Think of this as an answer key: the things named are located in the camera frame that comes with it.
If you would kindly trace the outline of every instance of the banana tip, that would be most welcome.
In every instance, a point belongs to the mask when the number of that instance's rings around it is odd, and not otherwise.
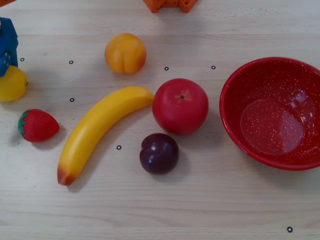
[[[58,183],[63,186],[70,186],[76,178],[72,175],[67,175],[66,171],[58,167],[57,169]]]

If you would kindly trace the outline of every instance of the banana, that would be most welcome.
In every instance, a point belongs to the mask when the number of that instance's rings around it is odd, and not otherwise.
[[[64,146],[57,168],[58,183],[71,185],[103,135],[124,116],[151,105],[153,100],[147,89],[131,86],[111,93],[92,107]]]

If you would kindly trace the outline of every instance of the bowl rim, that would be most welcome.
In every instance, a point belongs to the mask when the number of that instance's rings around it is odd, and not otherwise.
[[[225,102],[225,95],[226,95],[226,91],[229,87],[229,85],[231,84],[231,82],[235,79],[235,77],[241,73],[243,70],[245,70],[246,68],[252,66],[252,65],[256,65],[256,64],[260,64],[261,62],[265,62],[265,61],[281,61],[281,62],[288,62],[290,61],[292,64],[303,64],[304,68],[309,69],[312,72],[318,72],[319,76],[320,76],[320,70],[318,70],[317,68],[303,62],[303,61],[299,61],[293,58],[287,58],[287,57],[278,57],[278,56],[272,56],[272,57],[264,57],[264,58],[259,58],[253,61],[250,61],[246,64],[244,64],[243,66],[239,67],[234,73],[231,74],[231,76],[227,79],[227,81],[225,82],[222,91],[221,91],[221,95],[220,95],[220,101],[219,101],[219,110],[220,110],[220,117],[222,120],[222,124],[226,130],[226,132],[228,133],[229,137],[232,139],[232,141],[243,151],[245,152],[247,155],[249,155],[250,157],[252,157],[253,159],[257,160],[260,163],[263,163],[265,165],[268,165],[270,167],[273,168],[277,168],[277,169],[282,169],[282,170],[290,170],[290,171],[303,171],[303,170],[309,170],[309,169],[314,169],[320,166],[320,158],[318,160],[318,162],[314,162],[314,163],[308,163],[308,164],[304,164],[304,165],[287,165],[287,164],[281,164],[281,163],[276,163],[270,160],[267,160],[257,154],[255,154],[254,152],[252,152],[250,149],[248,149],[247,147],[245,147],[236,137],[236,135],[231,131],[231,127],[228,124],[228,122],[226,121],[226,113],[225,113],[225,106],[224,106],[224,102]]]

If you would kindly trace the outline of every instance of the wooden table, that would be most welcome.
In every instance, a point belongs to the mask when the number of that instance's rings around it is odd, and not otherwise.
[[[142,0],[18,0],[0,16],[15,25],[29,79],[21,100],[0,105],[0,239],[319,239],[320,168],[256,162],[219,116],[226,79],[251,60],[290,57],[320,68],[319,0],[199,0],[188,14],[150,13]],[[135,75],[115,74],[104,60],[108,40],[123,32],[147,48]],[[178,77],[206,90],[210,112],[196,134],[174,137],[182,157],[172,173],[154,177],[140,166],[142,140],[162,132],[148,107],[103,137],[73,185],[57,183],[64,144],[96,102],[126,86],[155,93]],[[47,142],[26,142],[18,132],[19,116],[33,108],[61,125]]]

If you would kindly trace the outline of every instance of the yellow banana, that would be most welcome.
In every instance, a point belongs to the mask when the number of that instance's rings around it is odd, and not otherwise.
[[[57,168],[58,183],[71,185],[102,136],[124,116],[151,105],[153,100],[147,89],[131,86],[111,93],[91,108],[64,146]]]
[[[0,101],[10,102],[21,98],[27,90],[27,76],[20,68],[10,65],[0,77]]]

